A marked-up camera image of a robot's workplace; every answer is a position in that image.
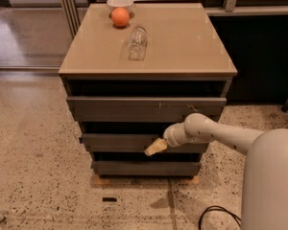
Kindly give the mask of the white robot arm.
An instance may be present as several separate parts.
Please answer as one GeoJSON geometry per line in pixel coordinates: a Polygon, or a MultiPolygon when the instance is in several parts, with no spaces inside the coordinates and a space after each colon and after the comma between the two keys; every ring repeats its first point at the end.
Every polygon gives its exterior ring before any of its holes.
{"type": "Polygon", "coordinates": [[[246,156],[241,230],[288,230],[288,129],[261,131],[224,125],[193,113],[168,126],[145,154],[208,141],[218,141],[246,156]]]}

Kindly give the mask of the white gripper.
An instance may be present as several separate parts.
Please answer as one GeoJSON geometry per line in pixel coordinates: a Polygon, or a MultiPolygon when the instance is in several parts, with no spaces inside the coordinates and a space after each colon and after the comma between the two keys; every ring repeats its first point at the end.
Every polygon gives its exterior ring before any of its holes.
{"type": "Polygon", "coordinates": [[[164,139],[157,138],[145,149],[144,153],[147,156],[152,156],[166,150],[168,146],[175,148],[194,142],[193,137],[186,132],[184,123],[176,123],[168,126],[163,133],[163,138],[164,139]]]}

